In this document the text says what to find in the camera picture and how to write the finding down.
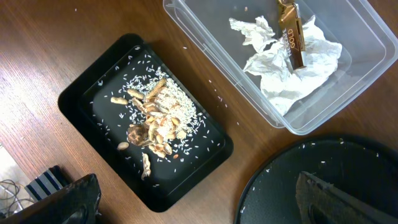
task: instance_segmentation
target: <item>black plastic object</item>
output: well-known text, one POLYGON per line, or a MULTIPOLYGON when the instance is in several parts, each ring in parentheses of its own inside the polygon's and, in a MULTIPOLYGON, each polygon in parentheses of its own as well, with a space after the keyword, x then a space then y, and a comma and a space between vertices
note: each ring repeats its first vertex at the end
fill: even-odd
MULTIPOLYGON (((134 34, 126 34, 116 41, 60 95, 58 105, 101 157, 155 212, 170 208, 233 152, 231 138, 150 47, 134 34), (137 108, 113 104, 110 98, 131 99, 126 93, 130 81, 135 76, 146 76, 143 83, 149 83, 158 70, 165 72, 187 94, 200 117, 201 126, 197 134, 193 135, 192 141, 188 138, 186 142, 189 146, 185 149, 191 149, 185 151, 187 154, 179 149, 178 159, 173 159, 173 156, 159 159, 147 147, 132 144, 126 150, 116 150, 120 142, 126 142, 130 116, 137 108), (148 154, 152 170, 150 177, 144 180, 141 180, 142 153, 148 154)), ((180 144, 180 141, 171 142, 173 149, 177 150, 174 144, 180 144)))
POLYGON ((306 171, 392 217, 398 216, 398 153, 356 136, 322 136, 265 162, 245 187, 235 223, 301 223, 296 183, 306 171))
POLYGON ((94 224, 101 198, 95 174, 89 174, 54 194, 13 214, 0 224, 94 224))
POLYGON ((296 201, 303 224, 398 223, 398 219, 372 208, 333 184, 305 171, 298 176, 296 201))
POLYGON ((46 197, 61 190, 70 182, 61 173, 59 166, 54 166, 46 170, 42 175, 35 178, 30 184, 25 186, 25 190, 38 202, 46 197))

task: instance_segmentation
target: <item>black tray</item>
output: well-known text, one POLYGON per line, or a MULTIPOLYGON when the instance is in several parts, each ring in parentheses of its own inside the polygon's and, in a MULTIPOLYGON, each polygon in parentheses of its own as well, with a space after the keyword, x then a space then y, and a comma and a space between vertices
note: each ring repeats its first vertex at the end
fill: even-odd
MULTIPOLYGON (((135 34, 126 34, 116 41, 60 95, 58 106, 122 180, 155 212, 170 208, 233 152, 231 138, 135 34), (130 99, 124 92, 127 88, 120 90, 122 86, 126 86, 126 82, 129 83, 136 75, 147 75, 142 82, 149 82, 158 69, 175 81, 194 102, 197 114, 201 113, 198 132, 193 135, 193 140, 187 138, 189 146, 184 148, 192 149, 188 151, 189 155, 179 149, 178 159, 172 158, 174 152, 167 156, 167 160, 158 161, 158 157, 147 147, 132 144, 124 151, 116 150, 120 142, 126 141, 126 131, 132 123, 129 117, 137 108, 112 104, 110 98, 112 95, 125 95, 130 99), (152 173, 142 181, 143 152, 149 156, 152 173)), ((180 144, 180 141, 176 139, 171 143, 176 150, 174 144, 180 144)))
POLYGON ((331 135, 295 143, 263 163, 243 190, 234 223, 301 223, 301 171, 398 218, 398 153, 370 139, 331 135))

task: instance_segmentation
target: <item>tangled wire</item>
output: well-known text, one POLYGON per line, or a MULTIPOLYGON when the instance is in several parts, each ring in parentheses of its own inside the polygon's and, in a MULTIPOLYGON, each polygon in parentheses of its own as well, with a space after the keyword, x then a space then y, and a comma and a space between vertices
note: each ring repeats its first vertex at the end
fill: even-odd
POLYGON ((21 202, 28 201, 34 203, 31 198, 18 198, 18 193, 20 192, 21 187, 23 186, 16 184, 13 180, 7 179, 0 181, 0 190, 3 190, 4 195, 6 195, 5 197, 0 197, 0 201, 6 201, 6 204, 8 204, 8 201, 12 200, 11 204, 6 207, 0 207, 0 213, 3 213, 6 217, 10 217, 11 215, 23 210, 24 206, 21 202))

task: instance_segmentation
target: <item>crumpled white tissue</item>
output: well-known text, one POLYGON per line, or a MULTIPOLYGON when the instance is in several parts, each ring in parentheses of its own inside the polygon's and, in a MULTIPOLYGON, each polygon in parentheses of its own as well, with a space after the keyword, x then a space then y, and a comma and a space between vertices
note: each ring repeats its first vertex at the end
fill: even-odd
MULTIPOLYGON (((281 115, 285 115, 297 100, 308 96, 337 70, 343 47, 339 43, 326 40, 322 30, 315 25, 315 16, 312 16, 303 25, 307 67, 293 71, 282 38, 273 43, 269 50, 258 51, 260 46, 272 41, 269 35, 264 37, 264 31, 257 31, 260 18, 256 19, 256 24, 245 23, 245 26, 233 19, 229 21, 232 29, 239 27, 244 35, 249 34, 246 40, 251 38, 250 44, 257 51, 257 54, 249 58, 243 71, 261 76, 262 93, 281 115), (263 36, 262 39, 253 38, 260 35, 263 36)), ((273 32, 268 28, 267 34, 271 35, 273 32)))
POLYGON ((255 24, 237 21, 232 18, 229 18, 229 23, 231 24, 231 29, 241 31, 246 36, 243 45, 253 45, 257 53, 263 52, 266 45, 277 42, 276 39, 272 38, 275 33, 264 16, 257 17, 255 24))

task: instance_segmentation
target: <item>rectangular black tray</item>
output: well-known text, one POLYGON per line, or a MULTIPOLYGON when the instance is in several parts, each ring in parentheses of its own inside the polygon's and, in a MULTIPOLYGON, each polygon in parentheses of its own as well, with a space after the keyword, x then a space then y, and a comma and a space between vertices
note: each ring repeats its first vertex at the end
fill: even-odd
MULTIPOLYGON (((155 212, 170 208, 233 152, 231 138, 153 50, 135 34, 126 34, 116 41, 62 92, 58 106, 122 180, 155 212), (126 141, 126 131, 132 123, 130 115, 137 108, 112 104, 110 98, 117 96, 130 99, 125 92, 127 83, 137 75, 146 76, 144 82, 148 82, 155 77, 154 71, 158 69, 172 78, 187 94, 200 116, 198 119, 201 126, 196 134, 187 138, 189 146, 184 148, 192 148, 189 155, 179 149, 178 159, 173 159, 174 152, 167 159, 158 160, 147 147, 132 144, 124 151, 116 149, 120 142, 126 141), (143 152, 149 156, 152 173, 150 177, 141 180, 143 152)), ((176 139, 171 143, 173 149, 177 150, 174 144, 180 144, 180 141, 176 139)))

